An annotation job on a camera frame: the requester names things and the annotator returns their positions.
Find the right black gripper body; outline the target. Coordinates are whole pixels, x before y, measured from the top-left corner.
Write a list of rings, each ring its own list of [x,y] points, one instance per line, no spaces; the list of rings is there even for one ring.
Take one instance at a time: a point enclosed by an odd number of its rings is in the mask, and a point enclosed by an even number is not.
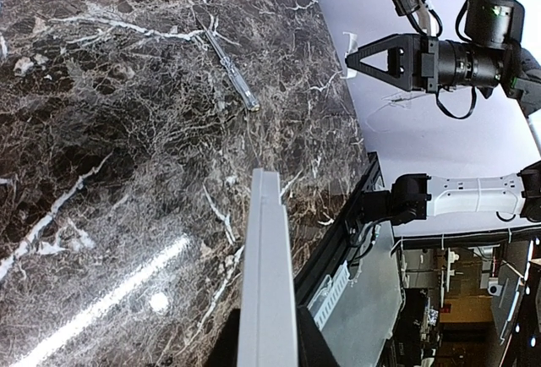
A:
[[[433,36],[419,37],[419,89],[437,91],[439,89],[439,41]]]

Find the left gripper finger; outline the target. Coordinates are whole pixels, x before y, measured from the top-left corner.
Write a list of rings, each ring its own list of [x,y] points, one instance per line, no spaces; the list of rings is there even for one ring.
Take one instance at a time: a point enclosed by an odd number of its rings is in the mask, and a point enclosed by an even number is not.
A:
[[[305,306],[296,308],[298,330],[298,365],[301,367],[338,367],[313,316]]]

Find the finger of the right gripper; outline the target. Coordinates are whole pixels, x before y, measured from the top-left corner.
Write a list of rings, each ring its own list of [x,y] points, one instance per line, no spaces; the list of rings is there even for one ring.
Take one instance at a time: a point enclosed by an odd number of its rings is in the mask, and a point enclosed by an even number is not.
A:
[[[347,68],[400,90],[422,90],[420,74],[421,36],[394,34],[349,52]]]

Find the white remote control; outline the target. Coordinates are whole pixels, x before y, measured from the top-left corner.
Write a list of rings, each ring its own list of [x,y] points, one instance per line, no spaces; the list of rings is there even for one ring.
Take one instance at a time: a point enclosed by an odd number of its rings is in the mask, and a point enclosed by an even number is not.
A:
[[[298,365],[287,211],[281,202],[279,174],[262,168],[252,175],[237,365]]]

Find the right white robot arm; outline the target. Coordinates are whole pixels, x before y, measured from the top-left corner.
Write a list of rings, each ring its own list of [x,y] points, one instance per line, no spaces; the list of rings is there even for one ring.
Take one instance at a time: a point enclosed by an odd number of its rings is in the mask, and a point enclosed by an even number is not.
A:
[[[345,56],[348,69],[404,91],[434,97],[466,86],[470,106],[500,87],[516,101],[535,138],[540,113],[540,65],[522,47],[525,9],[517,0],[466,0],[456,18],[458,41],[442,40],[419,26],[419,0],[393,0],[413,34],[394,34],[360,46]],[[359,198],[348,215],[376,227],[393,226],[460,212],[493,212],[500,221],[540,221],[540,165],[495,178],[437,178],[401,175],[391,189]]]

